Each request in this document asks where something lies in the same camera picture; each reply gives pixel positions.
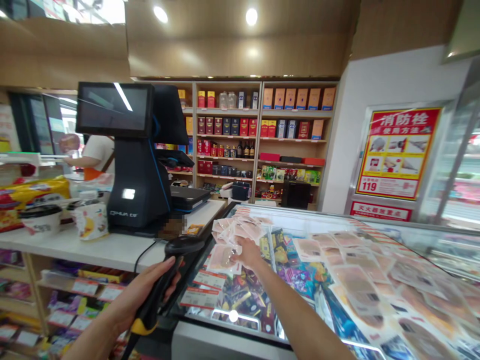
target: fire hydrant instruction poster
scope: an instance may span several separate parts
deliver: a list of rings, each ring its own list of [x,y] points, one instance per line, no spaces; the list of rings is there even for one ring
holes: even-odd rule
[[[441,107],[374,111],[356,194],[415,200]]]

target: paper cup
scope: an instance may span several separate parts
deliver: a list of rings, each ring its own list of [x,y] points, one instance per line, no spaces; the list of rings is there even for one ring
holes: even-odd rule
[[[58,205],[42,205],[26,209],[18,217],[33,239],[45,239],[59,233],[61,214]]]

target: pos terminal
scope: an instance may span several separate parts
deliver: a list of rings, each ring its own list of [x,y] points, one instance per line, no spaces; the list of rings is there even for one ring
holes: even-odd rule
[[[155,146],[189,144],[178,89],[144,83],[79,82],[75,131],[114,137],[115,181],[107,205],[110,232],[156,237],[176,203],[185,198],[175,187],[172,199],[165,166],[195,165],[181,151]],[[209,192],[195,190],[195,195],[188,195],[195,204],[209,199]]]

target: customer display screen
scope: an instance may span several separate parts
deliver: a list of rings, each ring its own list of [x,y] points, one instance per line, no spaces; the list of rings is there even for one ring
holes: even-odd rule
[[[152,92],[153,88],[144,84],[80,83],[77,132],[148,136]]]

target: red poster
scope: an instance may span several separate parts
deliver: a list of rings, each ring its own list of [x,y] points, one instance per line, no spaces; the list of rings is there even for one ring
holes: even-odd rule
[[[351,204],[350,215],[408,222],[410,221],[412,210],[354,201]]]
[[[356,194],[415,200],[441,112],[374,111]]]

